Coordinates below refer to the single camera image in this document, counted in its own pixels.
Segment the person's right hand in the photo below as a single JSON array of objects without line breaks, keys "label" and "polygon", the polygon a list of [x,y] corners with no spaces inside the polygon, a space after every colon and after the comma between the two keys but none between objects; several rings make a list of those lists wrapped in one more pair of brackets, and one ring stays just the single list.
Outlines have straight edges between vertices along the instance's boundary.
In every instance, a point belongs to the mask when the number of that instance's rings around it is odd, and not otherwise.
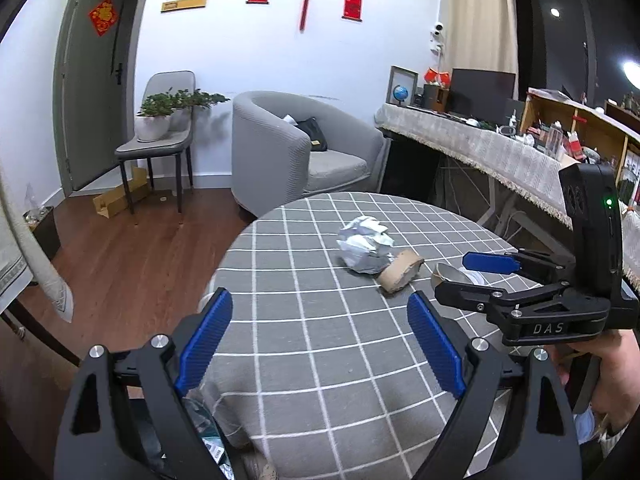
[{"label": "person's right hand", "polygon": [[631,421],[639,407],[639,344],[633,330],[608,330],[593,340],[568,345],[601,360],[600,377],[591,397],[593,411],[608,421],[615,436]]}]

